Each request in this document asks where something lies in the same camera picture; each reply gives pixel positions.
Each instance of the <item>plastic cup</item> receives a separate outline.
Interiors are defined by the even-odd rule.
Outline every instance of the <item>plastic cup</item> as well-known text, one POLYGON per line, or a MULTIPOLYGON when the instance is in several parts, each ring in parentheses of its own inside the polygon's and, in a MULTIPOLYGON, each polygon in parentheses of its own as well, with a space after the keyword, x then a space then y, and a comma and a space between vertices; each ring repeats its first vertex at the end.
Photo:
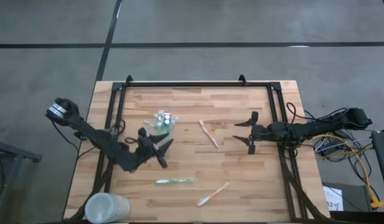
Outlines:
POLYGON ((97 193, 85 205, 85 216, 94 224, 124 220, 128 213, 128 199, 115 194, 97 193))

